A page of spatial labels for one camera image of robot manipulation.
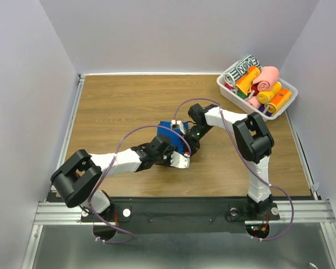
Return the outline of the blue towel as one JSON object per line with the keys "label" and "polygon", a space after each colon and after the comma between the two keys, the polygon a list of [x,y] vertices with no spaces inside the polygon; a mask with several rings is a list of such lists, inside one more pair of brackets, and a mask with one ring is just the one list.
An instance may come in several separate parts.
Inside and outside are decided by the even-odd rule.
{"label": "blue towel", "polygon": [[[168,121],[160,121],[159,122],[159,126],[164,126],[166,128],[170,129],[170,124],[171,122]],[[189,123],[188,122],[183,122],[183,126],[185,131],[188,130],[189,128]],[[183,133],[181,130],[175,130],[178,134],[180,134],[181,136],[183,136]],[[177,135],[173,134],[172,132],[168,131],[167,129],[164,128],[158,128],[157,129],[157,135],[165,135],[166,137],[168,137],[171,141],[171,144],[173,146],[176,147],[176,151],[180,154],[183,154],[185,152],[188,152],[188,148],[186,147],[185,143],[183,142],[183,140],[181,140]]]}

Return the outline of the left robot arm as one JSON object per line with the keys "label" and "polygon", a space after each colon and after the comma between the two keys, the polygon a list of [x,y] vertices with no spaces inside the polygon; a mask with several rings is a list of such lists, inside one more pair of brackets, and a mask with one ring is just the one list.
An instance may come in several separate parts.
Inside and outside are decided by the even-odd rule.
{"label": "left robot arm", "polygon": [[167,136],[159,134],[149,143],[116,154],[89,154],[78,150],[50,180],[68,208],[81,206],[106,221],[113,216],[114,208],[109,196],[96,190],[98,182],[107,176],[139,172],[153,165],[170,166],[177,157],[177,149]]}

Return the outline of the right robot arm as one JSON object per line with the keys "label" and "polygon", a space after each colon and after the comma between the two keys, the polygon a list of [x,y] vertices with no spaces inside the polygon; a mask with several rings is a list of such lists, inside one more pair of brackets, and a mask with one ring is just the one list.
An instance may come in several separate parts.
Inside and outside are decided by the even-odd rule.
{"label": "right robot arm", "polygon": [[269,189],[268,166],[274,139],[263,118],[256,112],[239,114],[216,105],[202,107],[194,104],[188,110],[194,124],[184,134],[191,153],[200,149],[200,139],[213,127],[224,128],[233,134],[236,149],[249,171],[246,213],[258,219],[267,213],[273,200]]}

